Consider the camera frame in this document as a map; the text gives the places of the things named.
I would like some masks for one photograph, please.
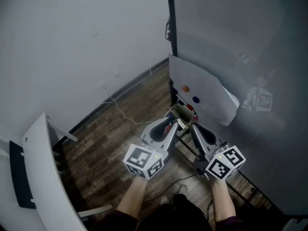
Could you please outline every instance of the forearm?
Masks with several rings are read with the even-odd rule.
[[[214,220],[223,221],[236,215],[234,204],[230,197],[227,184],[224,180],[211,180],[213,193]]]
[[[135,177],[129,189],[122,198],[117,210],[134,218],[138,217],[148,181]]]

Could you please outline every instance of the wooden floor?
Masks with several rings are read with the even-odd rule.
[[[168,80],[168,65],[165,65],[118,98],[119,109],[137,123],[162,118],[170,108]],[[106,204],[117,206],[132,181],[133,176],[128,173],[122,160],[130,144],[137,141],[146,125],[135,125],[124,119],[115,107],[114,103],[109,104],[76,131],[74,135],[79,138],[77,143],[63,144],[63,183],[76,211]],[[190,135],[186,135],[184,140],[194,147]],[[177,142],[176,148],[170,151],[168,164],[149,181],[144,200],[158,196],[172,182],[193,175],[193,160],[193,154]],[[228,182],[246,199],[251,195],[253,186],[239,173]],[[171,198],[181,184],[188,186],[189,200],[206,215],[212,200],[208,182],[194,176],[173,185],[167,196]],[[230,194],[236,206],[244,204],[233,191],[230,190]],[[143,215],[150,214],[159,202],[160,198],[157,198],[145,204],[142,207]],[[254,196],[251,203],[257,208],[270,207],[260,193]],[[214,227],[212,206],[209,217]],[[95,218],[98,221],[103,215]]]

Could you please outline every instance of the sleeve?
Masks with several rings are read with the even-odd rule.
[[[125,230],[135,231],[137,220],[121,211],[113,211],[99,221],[92,231]]]
[[[230,217],[216,223],[216,231],[246,231],[246,224],[237,217]]]

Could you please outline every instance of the black and white marker cube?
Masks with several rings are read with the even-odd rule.
[[[123,162],[131,173],[147,180],[164,166],[160,153],[152,152],[134,144],[130,145]]]
[[[217,179],[225,180],[236,173],[245,161],[243,154],[233,146],[216,154],[206,167],[206,171]]]

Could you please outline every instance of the gray shoe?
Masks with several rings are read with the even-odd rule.
[[[162,206],[164,204],[170,204],[170,200],[167,198],[166,195],[162,196],[162,198],[160,200],[160,206]]]
[[[178,190],[178,194],[183,194],[185,197],[188,196],[188,189],[186,185],[180,185],[180,188]]]

